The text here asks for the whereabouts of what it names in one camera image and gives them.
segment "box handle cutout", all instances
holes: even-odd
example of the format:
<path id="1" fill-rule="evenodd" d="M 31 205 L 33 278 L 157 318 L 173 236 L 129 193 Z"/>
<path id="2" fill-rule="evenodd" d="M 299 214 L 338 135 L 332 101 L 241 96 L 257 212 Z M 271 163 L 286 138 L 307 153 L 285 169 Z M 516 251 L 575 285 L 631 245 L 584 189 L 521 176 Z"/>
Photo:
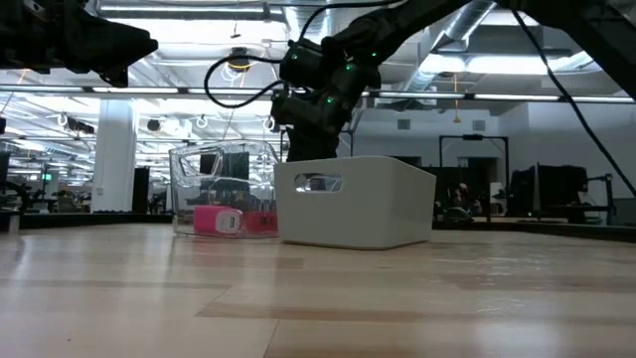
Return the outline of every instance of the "box handle cutout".
<path id="1" fill-rule="evenodd" d="M 342 176 L 339 174 L 304 173 L 294 177 L 298 193 L 336 193 L 342 189 L 342 185 Z"/>

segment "black cable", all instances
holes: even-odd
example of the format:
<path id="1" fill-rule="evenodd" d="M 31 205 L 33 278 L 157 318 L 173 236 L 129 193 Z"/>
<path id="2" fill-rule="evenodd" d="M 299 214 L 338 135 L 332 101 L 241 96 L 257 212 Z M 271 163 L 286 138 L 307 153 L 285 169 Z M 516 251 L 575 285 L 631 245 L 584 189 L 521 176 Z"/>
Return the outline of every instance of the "black cable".
<path id="1" fill-rule="evenodd" d="M 243 106 L 246 106 L 250 103 L 252 103 L 253 101 L 257 100 L 260 96 L 264 95 L 268 90 L 271 90 L 273 88 L 275 88 L 278 85 L 281 84 L 285 84 L 285 81 L 275 81 L 271 84 L 269 84 L 267 87 L 265 87 L 264 89 L 261 89 L 257 94 L 253 95 L 252 97 L 250 97 L 248 100 L 238 103 L 238 104 L 225 104 L 221 101 L 219 101 L 218 99 L 216 99 L 211 93 L 210 93 L 210 78 L 212 77 L 212 74 L 214 73 L 214 71 L 222 64 L 229 62 L 229 61 L 233 61 L 233 60 L 254 60 L 254 61 L 258 61 L 258 62 L 262 62 L 262 63 L 266 63 L 266 64 L 279 64 L 280 60 L 272 60 L 272 59 L 264 59 L 264 58 L 260 58 L 257 56 L 252 56 L 252 55 L 234 55 L 234 56 L 227 56 L 225 58 L 222 58 L 220 60 L 218 60 L 215 64 L 213 64 L 208 71 L 206 72 L 206 77 L 204 79 L 204 83 L 203 83 L 203 87 L 204 90 L 206 92 L 206 96 L 212 101 L 214 102 L 216 105 L 219 105 L 223 108 L 229 108 L 229 109 L 236 109 L 236 108 L 241 108 Z"/>
<path id="2" fill-rule="evenodd" d="M 384 1 L 369 1 L 364 3 L 337 3 L 337 4 L 325 5 L 323 7 L 316 9 L 316 11 L 314 11 L 314 13 L 311 14 L 309 19 L 307 19 L 305 26 L 303 26 L 302 31 L 300 32 L 298 41 L 302 40 L 305 37 L 305 33 L 307 33 L 307 30 L 309 29 L 311 22 L 314 21 L 314 19 L 325 10 L 342 9 L 342 8 L 355 9 L 355 8 L 367 8 L 367 7 L 376 7 L 376 6 L 387 6 L 387 5 L 393 5 L 402 1 L 404 0 L 384 0 Z"/>
<path id="3" fill-rule="evenodd" d="M 301 33 L 300 33 L 300 37 L 299 40 L 302 39 L 305 36 L 305 33 L 307 32 L 307 30 L 309 29 L 309 26 L 311 25 L 311 22 L 318 16 L 320 15 L 320 13 L 322 13 L 323 11 L 327 10 L 327 9 L 338 9 L 338 8 L 366 8 L 366 7 L 376 7 L 376 6 L 387 6 L 387 5 L 392 5 L 392 4 L 396 4 L 398 2 L 401 2 L 404 0 L 384 0 L 384 1 L 372 1 L 372 2 L 365 2 L 365 3 L 340 3 L 340 4 L 330 4 L 330 5 L 326 5 L 323 6 L 321 8 L 318 8 L 316 11 L 314 11 L 314 13 L 309 17 L 309 19 L 307 20 L 307 22 L 305 23 Z M 204 79 L 204 90 L 206 92 L 206 96 L 216 105 L 221 106 L 223 108 L 229 108 L 229 109 L 236 109 L 236 108 L 241 108 L 243 106 L 246 106 L 250 103 L 252 103 L 253 101 L 257 100 L 260 96 L 264 95 L 268 90 L 273 89 L 274 87 L 278 86 L 278 85 L 286 85 L 285 81 L 275 81 L 271 84 L 269 84 L 267 87 L 265 87 L 264 89 L 261 89 L 257 94 L 253 95 L 252 97 L 250 97 L 248 100 L 238 103 L 238 104 L 225 104 L 221 101 L 219 101 L 218 99 L 216 99 L 211 93 L 210 93 L 210 78 L 212 77 L 212 74 L 214 73 L 214 71 L 222 64 L 227 63 L 229 61 L 232 60 L 254 60 L 254 61 L 258 61 L 258 62 L 262 62 L 262 63 L 267 63 L 267 64 L 280 64 L 281 60 L 271 60 L 271 59 L 264 59 L 264 58 L 260 58 L 260 57 L 256 57 L 256 56 L 251 56 L 251 55 L 234 55 L 234 56 L 227 56 L 225 58 L 222 58 L 220 60 L 218 60 L 215 64 L 213 64 L 208 71 L 206 72 L 206 77 Z M 316 95 L 314 92 L 313 93 L 308 93 L 308 96 L 313 96 Z"/>
<path id="4" fill-rule="evenodd" d="M 513 15 L 515 16 L 515 19 L 517 19 L 517 22 L 521 26 L 522 30 L 526 33 L 530 41 L 533 43 L 535 49 L 539 53 L 539 57 L 541 57 L 541 60 L 546 65 L 546 69 L 548 70 L 548 76 L 553 81 L 553 83 L 555 83 L 555 86 L 558 88 L 558 90 L 560 90 L 560 92 L 563 94 L 563 98 L 565 98 L 565 100 L 567 100 L 567 102 L 572 106 L 572 109 L 574 109 L 574 113 L 576 113 L 576 117 L 578 117 L 578 120 L 580 121 L 581 125 L 585 129 L 585 132 L 587 132 L 587 134 L 592 139 L 592 141 L 594 141 L 594 144 L 596 144 L 596 146 L 598 147 L 598 150 L 600 150 L 600 152 L 603 153 L 605 158 L 607 158 L 607 160 L 611 164 L 614 171 L 616 171 L 616 173 L 623 180 L 625 185 L 627 185 L 627 188 L 629 189 L 629 191 L 636 198 L 636 189 L 634 188 L 632 183 L 629 181 L 629 179 L 627 179 L 627 176 L 620 169 L 620 167 L 618 166 L 614 158 L 612 158 L 609 151 L 607 151 L 603 143 L 601 143 L 598 137 L 596 137 L 596 134 L 594 134 L 592 129 L 589 127 L 589 124 L 587 124 L 587 121 L 585 120 L 583 113 L 578 108 L 578 105 L 576 105 L 576 102 L 574 101 L 572 96 L 569 94 L 569 92 L 567 92 L 567 89 L 565 89 L 565 87 L 560 83 L 560 81 L 557 79 L 557 76 L 555 76 L 555 73 L 550 68 L 550 64 L 548 63 L 548 58 L 546 57 L 546 53 L 544 52 L 544 49 L 542 49 L 541 45 L 539 44 L 535 36 L 530 32 L 530 29 L 528 29 L 528 26 L 524 22 L 524 19 L 522 19 L 521 16 L 519 16 L 519 13 L 517 12 L 517 10 L 513 9 L 512 12 L 513 12 Z"/>

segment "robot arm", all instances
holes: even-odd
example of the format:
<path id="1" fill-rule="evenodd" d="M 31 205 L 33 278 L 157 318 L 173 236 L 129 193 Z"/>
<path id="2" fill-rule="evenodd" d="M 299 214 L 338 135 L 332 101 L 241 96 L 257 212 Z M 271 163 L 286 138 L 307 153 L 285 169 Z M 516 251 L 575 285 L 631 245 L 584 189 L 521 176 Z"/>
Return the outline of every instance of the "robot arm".
<path id="1" fill-rule="evenodd" d="M 127 87 L 128 67 L 158 43 L 145 30 L 90 16 L 86 2 L 0 0 L 0 70 L 95 71 L 105 82 Z"/>
<path id="2" fill-rule="evenodd" d="M 291 124 L 289 161 L 336 156 L 338 134 L 366 87 L 381 85 L 378 66 L 410 36 L 470 0 L 407 0 L 370 12 L 322 40 L 290 42 L 282 80 L 307 93 L 274 94 L 271 115 Z M 636 97 L 636 28 L 605 0 L 498 0 L 570 34 L 631 96 Z"/>

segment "wall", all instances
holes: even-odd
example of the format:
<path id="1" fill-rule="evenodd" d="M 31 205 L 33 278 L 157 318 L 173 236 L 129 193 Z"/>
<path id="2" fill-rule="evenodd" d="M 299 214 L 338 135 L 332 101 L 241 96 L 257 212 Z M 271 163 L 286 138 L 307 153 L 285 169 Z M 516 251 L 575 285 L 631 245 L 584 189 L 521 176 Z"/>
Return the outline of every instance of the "wall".
<path id="1" fill-rule="evenodd" d="M 367 109 L 360 121 L 354 141 L 354 155 L 419 156 L 423 166 L 439 165 L 439 135 L 472 134 L 473 119 L 486 121 L 484 135 L 499 135 L 498 117 L 487 110 L 460 110 L 460 123 L 454 123 L 454 110 L 439 113 L 436 110 L 407 110 L 397 112 L 389 109 Z M 397 120 L 411 120 L 410 130 L 398 130 Z M 342 138 L 349 143 L 349 136 Z M 495 141 L 468 142 L 460 139 L 445 139 L 443 146 L 444 166 L 457 166 L 460 157 L 501 158 L 503 178 L 504 144 Z M 339 156 L 349 156 L 349 148 L 341 144 Z"/>
<path id="2" fill-rule="evenodd" d="M 636 106 L 585 104 L 580 109 L 596 136 L 633 184 L 636 181 Z M 611 173 L 615 178 L 614 197 L 631 197 L 625 183 L 585 132 L 569 105 L 534 103 L 530 105 L 530 116 L 539 162 L 579 165 L 587 169 L 590 177 Z M 597 203 L 605 204 L 604 193 L 602 183 L 590 184 L 589 194 Z"/>
<path id="3" fill-rule="evenodd" d="M 623 172 L 636 181 L 636 106 L 582 104 L 590 127 L 612 154 Z M 500 129 L 511 142 L 511 169 L 527 169 L 537 162 L 546 165 L 577 165 L 587 175 L 614 175 L 614 197 L 631 197 L 627 186 L 584 131 L 572 108 L 565 103 L 521 104 L 501 116 Z M 590 183 L 593 202 L 606 203 L 602 183 Z"/>
<path id="4" fill-rule="evenodd" d="M 530 107 L 520 104 L 499 119 L 501 135 L 509 140 L 510 171 L 525 170 L 537 163 L 536 145 L 530 131 Z"/>

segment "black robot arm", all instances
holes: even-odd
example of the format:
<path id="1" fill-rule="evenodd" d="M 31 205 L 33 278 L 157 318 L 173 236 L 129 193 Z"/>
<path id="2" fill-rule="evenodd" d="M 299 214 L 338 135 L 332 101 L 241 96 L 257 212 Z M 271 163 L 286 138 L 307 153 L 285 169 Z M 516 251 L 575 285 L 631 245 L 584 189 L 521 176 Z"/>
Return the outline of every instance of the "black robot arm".
<path id="1" fill-rule="evenodd" d="M 372 11 L 318 46 L 290 42 L 280 77 L 305 93 L 285 90 L 272 98 L 271 115 L 291 124 L 289 161 L 336 156 L 338 134 L 366 87 L 381 85 L 378 66 L 416 32 L 469 0 L 408 0 Z M 636 97 L 636 28 L 605 0 L 498 0 L 542 24 L 570 34 L 607 73 Z"/>

